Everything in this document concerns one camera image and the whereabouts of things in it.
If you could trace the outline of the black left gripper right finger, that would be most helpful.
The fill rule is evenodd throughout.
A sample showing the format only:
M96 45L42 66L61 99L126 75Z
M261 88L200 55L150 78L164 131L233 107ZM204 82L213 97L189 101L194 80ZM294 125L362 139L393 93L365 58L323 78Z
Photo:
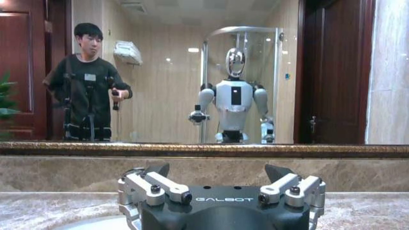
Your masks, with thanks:
M270 184L259 187L258 204L277 208L277 230L314 230L325 213L326 183L318 176L302 178L289 168L265 165Z

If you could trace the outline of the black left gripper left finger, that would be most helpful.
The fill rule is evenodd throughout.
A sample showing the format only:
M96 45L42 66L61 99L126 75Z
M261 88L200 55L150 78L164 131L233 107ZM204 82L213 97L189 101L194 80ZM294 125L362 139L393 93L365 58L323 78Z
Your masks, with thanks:
M132 230L141 230L142 206L158 208L169 200L186 207L192 202L192 192L186 185L168 178L170 165L137 167L125 171L117 180L118 210Z

